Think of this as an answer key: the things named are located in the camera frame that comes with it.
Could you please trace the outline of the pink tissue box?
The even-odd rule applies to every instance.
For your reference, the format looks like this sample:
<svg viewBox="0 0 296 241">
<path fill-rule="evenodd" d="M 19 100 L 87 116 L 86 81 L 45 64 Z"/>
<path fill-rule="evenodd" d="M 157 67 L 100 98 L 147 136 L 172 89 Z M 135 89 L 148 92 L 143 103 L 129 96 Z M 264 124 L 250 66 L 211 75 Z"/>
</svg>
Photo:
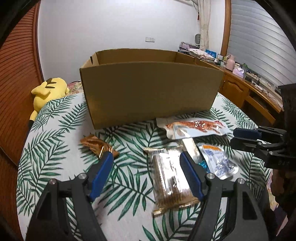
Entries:
<svg viewBox="0 0 296 241">
<path fill-rule="evenodd" d="M 240 66 L 238 64 L 235 64 L 232 73 L 234 75 L 236 75 L 237 77 L 239 77 L 241 79 L 244 79 L 245 76 L 246 76 L 246 70 L 247 70 L 247 68 L 244 65 L 243 66 Z"/>
</svg>

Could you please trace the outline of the white orange-striped snack pouch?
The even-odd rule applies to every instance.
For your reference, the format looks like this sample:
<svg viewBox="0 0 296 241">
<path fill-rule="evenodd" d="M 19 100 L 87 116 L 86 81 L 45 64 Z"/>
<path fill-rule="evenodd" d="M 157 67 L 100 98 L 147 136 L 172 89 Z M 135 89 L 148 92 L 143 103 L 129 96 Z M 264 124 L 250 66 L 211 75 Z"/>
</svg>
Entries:
<svg viewBox="0 0 296 241">
<path fill-rule="evenodd" d="M 223 148 L 199 143 L 198 149 L 207 163 L 209 171 L 219 179 L 225 180 L 238 172 L 239 167 L 228 159 Z"/>
</svg>

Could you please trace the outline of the white floral curtain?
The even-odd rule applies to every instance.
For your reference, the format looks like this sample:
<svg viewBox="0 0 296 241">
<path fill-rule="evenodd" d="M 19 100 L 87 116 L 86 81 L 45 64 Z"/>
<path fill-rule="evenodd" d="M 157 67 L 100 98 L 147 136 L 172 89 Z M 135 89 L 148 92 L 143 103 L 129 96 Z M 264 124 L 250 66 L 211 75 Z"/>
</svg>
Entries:
<svg viewBox="0 0 296 241">
<path fill-rule="evenodd" d="M 198 9 L 200 16 L 200 49 L 205 51 L 209 48 L 209 23 L 211 13 L 210 0 L 198 0 Z"/>
</svg>

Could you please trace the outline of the yellow Pikachu plush toy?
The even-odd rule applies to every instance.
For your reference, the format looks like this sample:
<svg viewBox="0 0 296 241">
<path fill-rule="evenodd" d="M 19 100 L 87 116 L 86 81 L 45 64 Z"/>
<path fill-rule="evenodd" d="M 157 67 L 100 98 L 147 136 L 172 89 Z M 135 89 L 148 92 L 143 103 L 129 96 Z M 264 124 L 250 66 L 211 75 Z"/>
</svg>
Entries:
<svg viewBox="0 0 296 241">
<path fill-rule="evenodd" d="M 35 121 L 39 111 L 49 101 L 65 97 L 69 93 L 69 88 L 65 80 L 60 77 L 49 78 L 39 86 L 35 87 L 31 94 L 34 95 L 33 112 L 31 121 Z"/>
</svg>

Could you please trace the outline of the pink kettle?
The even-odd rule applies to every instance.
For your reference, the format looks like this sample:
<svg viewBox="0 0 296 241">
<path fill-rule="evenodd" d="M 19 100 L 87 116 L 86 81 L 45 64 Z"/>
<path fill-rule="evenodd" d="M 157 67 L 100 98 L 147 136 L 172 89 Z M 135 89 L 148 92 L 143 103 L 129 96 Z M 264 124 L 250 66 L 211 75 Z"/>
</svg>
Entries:
<svg viewBox="0 0 296 241">
<path fill-rule="evenodd" d="M 235 57 L 233 55 L 226 56 L 226 69 L 229 71 L 233 71 L 235 67 Z"/>
</svg>

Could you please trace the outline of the white power strip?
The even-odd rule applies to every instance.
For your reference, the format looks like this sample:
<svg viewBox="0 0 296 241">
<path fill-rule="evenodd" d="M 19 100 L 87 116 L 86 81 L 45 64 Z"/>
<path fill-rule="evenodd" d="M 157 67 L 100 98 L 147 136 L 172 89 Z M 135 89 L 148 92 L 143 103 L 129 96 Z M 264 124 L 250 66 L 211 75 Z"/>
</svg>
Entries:
<svg viewBox="0 0 296 241">
<path fill-rule="evenodd" d="M 255 84 L 253 87 L 255 87 L 256 89 L 258 89 L 261 92 L 265 92 L 268 91 L 266 88 L 264 88 L 263 86 L 257 85 Z"/>
</svg>

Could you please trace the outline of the white chicken feet snack bag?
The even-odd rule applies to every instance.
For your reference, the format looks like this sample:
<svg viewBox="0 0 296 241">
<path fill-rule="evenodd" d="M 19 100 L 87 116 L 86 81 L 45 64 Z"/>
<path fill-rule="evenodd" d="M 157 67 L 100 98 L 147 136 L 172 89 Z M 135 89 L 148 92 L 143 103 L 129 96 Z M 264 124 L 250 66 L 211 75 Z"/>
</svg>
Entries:
<svg viewBox="0 0 296 241">
<path fill-rule="evenodd" d="M 206 118 L 157 118 L 157 126 L 166 131 L 167 138 L 180 140 L 203 136 L 223 136 L 231 133 L 227 125 L 219 120 Z"/>
</svg>

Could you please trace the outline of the grey window roller blind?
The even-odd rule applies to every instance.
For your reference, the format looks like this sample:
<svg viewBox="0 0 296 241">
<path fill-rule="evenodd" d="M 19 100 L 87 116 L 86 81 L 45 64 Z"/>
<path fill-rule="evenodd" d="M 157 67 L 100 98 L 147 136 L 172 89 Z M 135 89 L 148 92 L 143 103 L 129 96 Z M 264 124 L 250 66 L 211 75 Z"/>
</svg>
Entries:
<svg viewBox="0 0 296 241">
<path fill-rule="evenodd" d="M 227 53 L 276 86 L 295 83 L 295 50 L 276 21 L 255 1 L 231 1 Z"/>
</svg>

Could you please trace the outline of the white wall switch plate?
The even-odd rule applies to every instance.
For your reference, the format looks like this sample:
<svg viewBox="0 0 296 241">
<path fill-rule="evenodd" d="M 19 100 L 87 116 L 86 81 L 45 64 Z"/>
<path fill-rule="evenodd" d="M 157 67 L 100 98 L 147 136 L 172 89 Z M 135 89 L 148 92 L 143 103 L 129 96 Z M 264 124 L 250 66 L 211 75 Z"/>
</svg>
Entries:
<svg viewBox="0 0 296 241">
<path fill-rule="evenodd" d="M 146 37 L 145 38 L 145 41 L 148 42 L 148 43 L 154 43 L 155 42 L 155 39 L 152 38 L 152 37 Z"/>
</svg>

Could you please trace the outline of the wooden desk cabinet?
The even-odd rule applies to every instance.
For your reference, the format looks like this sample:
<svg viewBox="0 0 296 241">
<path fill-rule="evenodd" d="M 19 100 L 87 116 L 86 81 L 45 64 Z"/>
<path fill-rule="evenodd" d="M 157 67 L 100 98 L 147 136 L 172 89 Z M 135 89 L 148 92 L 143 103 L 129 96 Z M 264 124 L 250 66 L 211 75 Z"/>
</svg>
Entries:
<svg viewBox="0 0 296 241">
<path fill-rule="evenodd" d="M 178 53 L 177 57 L 186 63 L 209 67 L 223 72 L 219 93 L 237 105 L 257 125 L 275 127 L 283 120 L 282 110 L 266 93 L 251 85 L 225 68 L 201 61 L 193 56 Z"/>
</svg>

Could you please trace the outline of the folded floral cloth pile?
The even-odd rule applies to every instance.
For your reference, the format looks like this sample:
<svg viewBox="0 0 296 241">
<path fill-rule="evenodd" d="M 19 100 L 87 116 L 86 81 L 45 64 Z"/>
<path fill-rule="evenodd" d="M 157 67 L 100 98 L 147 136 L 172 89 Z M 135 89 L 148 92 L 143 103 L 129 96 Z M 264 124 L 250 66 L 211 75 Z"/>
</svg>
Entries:
<svg viewBox="0 0 296 241">
<path fill-rule="evenodd" d="M 191 49 L 188 49 L 188 51 L 189 51 L 189 54 L 194 58 L 197 58 L 205 62 L 214 63 L 215 58 L 203 50 L 191 48 Z"/>
</svg>

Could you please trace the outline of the brown cardboard box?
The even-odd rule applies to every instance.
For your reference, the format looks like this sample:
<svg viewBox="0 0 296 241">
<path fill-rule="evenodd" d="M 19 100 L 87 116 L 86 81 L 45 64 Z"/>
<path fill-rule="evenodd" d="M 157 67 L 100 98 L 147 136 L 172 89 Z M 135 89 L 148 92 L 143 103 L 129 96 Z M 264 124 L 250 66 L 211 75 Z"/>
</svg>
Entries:
<svg viewBox="0 0 296 241">
<path fill-rule="evenodd" d="M 80 67 L 95 129 L 211 108 L 223 71 L 196 58 L 156 49 L 110 49 Z"/>
</svg>

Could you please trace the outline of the palm leaf print bedsheet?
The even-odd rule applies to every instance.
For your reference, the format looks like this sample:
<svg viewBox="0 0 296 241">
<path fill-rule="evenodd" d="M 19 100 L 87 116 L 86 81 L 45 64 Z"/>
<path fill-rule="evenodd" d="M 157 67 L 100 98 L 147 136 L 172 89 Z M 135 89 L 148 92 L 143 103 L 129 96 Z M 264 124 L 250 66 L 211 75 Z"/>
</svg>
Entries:
<svg viewBox="0 0 296 241">
<path fill-rule="evenodd" d="M 102 194 L 92 206 L 108 240 L 186 240 L 200 212 L 196 204 L 153 217 L 155 198 L 145 148 L 174 146 L 154 120 L 95 130 L 84 94 L 48 102 L 36 118 L 18 165 L 16 207 L 27 234 L 39 197 L 51 178 L 73 179 L 98 161 L 81 145 L 90 134 L 119 152 Z"/>
</svg>

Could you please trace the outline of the floral quilt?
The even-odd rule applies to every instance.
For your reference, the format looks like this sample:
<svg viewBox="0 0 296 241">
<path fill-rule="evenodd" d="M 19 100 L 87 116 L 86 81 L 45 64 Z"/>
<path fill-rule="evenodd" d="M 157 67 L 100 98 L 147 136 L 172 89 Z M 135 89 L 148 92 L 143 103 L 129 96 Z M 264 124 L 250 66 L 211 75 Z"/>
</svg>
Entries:
<svg viewBox="0 0 296 241">
<path fill-rule="evenodd" d="M 71 82 L 67 85 L 67 87 L 69 88 L 67 95 L 83 93 L 82 81 Z"/>
</svg>

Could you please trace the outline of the small white desk fan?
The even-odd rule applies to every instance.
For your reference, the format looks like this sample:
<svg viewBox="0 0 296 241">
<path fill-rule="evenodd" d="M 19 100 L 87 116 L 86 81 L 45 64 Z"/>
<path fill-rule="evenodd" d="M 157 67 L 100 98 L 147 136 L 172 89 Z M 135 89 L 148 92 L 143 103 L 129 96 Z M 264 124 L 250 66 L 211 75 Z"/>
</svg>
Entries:
<svg viewBox="0 0 296 241">
<path fill-rule="evenodd" d="M 201 34 L 196 34 L 194 41 L 195 41 L 195 45 L 199 47 L 201 42 Z"/>
</svg>

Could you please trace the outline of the small brown snack packet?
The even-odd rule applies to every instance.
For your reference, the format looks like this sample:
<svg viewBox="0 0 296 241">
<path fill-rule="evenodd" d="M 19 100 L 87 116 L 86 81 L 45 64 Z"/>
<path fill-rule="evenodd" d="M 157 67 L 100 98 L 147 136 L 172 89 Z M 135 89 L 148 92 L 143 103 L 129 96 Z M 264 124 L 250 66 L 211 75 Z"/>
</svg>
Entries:
<svg viewBox="0 0 296 241">
<path fill-rule="evenodd" d="M 105 152 L 110 152 L 114 158 L 119 156 L 118 151 L 95 135 L 84 137 L 80 142 L 83 146 L 88 147 L 98 158 L 101 158 Z"/>
</svg>

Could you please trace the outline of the wooden louvered wardrobe door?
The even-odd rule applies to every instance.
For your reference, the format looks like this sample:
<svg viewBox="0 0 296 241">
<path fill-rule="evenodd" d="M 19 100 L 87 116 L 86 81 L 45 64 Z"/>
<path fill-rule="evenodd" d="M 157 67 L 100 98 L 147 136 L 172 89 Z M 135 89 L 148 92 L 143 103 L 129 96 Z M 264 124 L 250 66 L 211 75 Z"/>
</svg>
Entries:
<svg viewBox="0 0 296 241">
<path fill-rule="evenodd" d="M 28 1 L 1 46 L 1 157 L 18 165 L 43 73 L 38 50 L 40 1 Z"/>
</svg>

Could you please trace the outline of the gold clear cracker pack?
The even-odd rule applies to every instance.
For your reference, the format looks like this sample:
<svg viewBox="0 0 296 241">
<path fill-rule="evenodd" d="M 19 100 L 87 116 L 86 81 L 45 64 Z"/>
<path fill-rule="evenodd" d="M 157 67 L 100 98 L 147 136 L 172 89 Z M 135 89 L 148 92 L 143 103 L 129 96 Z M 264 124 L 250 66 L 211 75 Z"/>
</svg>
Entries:
<svg viewBox="0 0 296 241">
<path fill-rule="evenodd" d="M 169 209 L 186 208 L 199 203 L 199 199 L 193 196 L 180 166 L 182 151 L 182 146 L 144 149 L 149 159 L 154 188 L 154 217 Z"/>
</svg>

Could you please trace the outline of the blue foil candy wrapper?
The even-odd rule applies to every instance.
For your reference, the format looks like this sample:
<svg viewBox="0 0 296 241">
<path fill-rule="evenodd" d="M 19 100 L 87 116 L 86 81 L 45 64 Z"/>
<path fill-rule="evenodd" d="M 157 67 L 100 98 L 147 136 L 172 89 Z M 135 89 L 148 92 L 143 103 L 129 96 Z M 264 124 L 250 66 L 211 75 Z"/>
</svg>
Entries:
<svg viewBox="0 0 296 241">
<path fill-rule="evenodd" d="M 208 167 L 208 165 L 207 165 L 207 163 L 206 163 L 205 160 L 202 160 L 202 161 L 199 162 L 198 164 L 199 164 L 200 166 L 202 166 L 203 169 L 204 169 L 207 173 L 210 173 L 209 167 Z"/>
</svg>

